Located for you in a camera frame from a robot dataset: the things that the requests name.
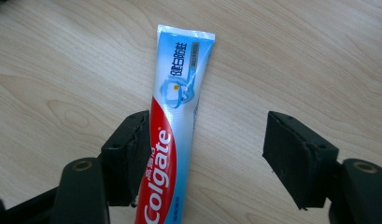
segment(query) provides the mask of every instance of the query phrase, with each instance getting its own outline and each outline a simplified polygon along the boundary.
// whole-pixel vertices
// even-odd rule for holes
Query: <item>toothpaste tube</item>
[[[135,223],[180,223],[199,94],[215,35],[159,25],[150,109],[152,154]]]

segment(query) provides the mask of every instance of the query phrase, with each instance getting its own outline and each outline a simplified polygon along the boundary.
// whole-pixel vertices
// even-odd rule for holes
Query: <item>colgate logo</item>
[[[136,224],[164,223],[176,183],[175,139],[170,124],[155,99],[152,99],[150,109],[150,143],[152,154],[141,181]]]

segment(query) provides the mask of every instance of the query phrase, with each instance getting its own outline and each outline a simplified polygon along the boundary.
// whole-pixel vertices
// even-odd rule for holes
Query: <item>light wood surface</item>
[[[0,198],[12,207],[95,157],[149,108],[158,24],[217,35],[183,223],[329,223],[262,157],[267,112],[382,166],[382,0],[9,0],[0,6]],[[111,209],[133,223],[135,209]]]

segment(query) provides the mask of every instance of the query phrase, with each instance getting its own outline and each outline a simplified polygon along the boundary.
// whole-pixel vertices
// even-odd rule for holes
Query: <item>colgate toothpaste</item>
[[[181,222],[199,94],[214,42],[210,33],[158,27],[152,154],[141,181],[136,224]]]

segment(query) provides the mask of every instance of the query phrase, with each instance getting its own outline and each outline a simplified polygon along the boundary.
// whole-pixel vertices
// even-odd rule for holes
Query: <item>wooden table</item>
[[[299,211],[262,157],[267,112],[382,166],[382,0],[9,0],[0,6],[0,198],[12,207],[95,157],[150,107],[158,24],[217,41],[183,223],[328,223]],[[111,209],[133,223],[135,209]]]

